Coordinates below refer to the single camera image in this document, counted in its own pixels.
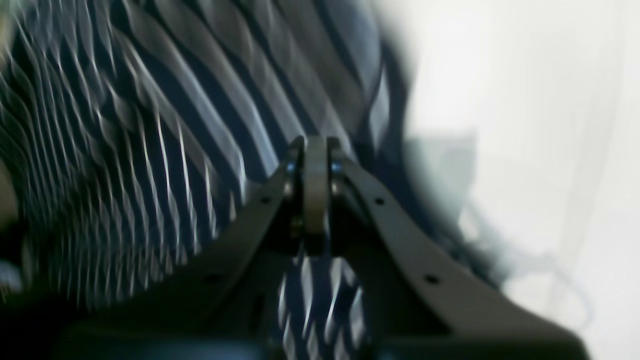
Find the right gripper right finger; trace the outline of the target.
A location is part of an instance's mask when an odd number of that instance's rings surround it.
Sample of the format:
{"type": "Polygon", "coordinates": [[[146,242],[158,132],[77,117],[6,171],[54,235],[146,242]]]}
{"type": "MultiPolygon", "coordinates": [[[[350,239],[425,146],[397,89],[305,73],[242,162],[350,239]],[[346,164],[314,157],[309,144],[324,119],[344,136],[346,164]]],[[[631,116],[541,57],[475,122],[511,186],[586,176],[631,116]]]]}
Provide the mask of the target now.
{"type": "Polygon", "coordinates": [[[444,253],[390,191],[327,141],[327,250],[359,282],[362,351],[583,351],[572,331],[512,303],[444,253]]]}

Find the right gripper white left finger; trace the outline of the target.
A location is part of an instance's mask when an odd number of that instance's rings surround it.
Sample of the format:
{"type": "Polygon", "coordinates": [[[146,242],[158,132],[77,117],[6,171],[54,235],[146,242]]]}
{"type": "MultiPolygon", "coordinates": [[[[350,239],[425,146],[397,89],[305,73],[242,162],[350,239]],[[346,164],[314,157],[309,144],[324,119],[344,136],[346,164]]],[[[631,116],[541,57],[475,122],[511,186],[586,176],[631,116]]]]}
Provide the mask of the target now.
{"type": "Polygon", "coordinates": [[[236,221],[169,279],[75,328],[98,344],[256,337],[291,258],[307,244],[307,141],[297,137],[236,221]]]}

